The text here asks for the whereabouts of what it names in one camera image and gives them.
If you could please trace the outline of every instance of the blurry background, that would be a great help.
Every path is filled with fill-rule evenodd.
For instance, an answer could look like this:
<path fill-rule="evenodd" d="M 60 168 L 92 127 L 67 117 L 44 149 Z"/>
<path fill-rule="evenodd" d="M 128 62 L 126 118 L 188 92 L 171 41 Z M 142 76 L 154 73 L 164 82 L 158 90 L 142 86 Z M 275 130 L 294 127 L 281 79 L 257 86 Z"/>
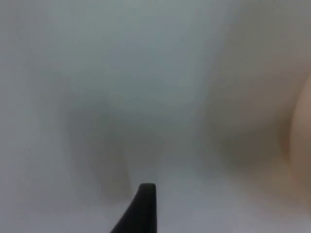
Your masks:
<path fill-rule="evenodd" d="M 141 182 L 158 230 L 310 232 L 279 149 L 311 2 L 2 0 L 0 227 L 109 232 Z"/>

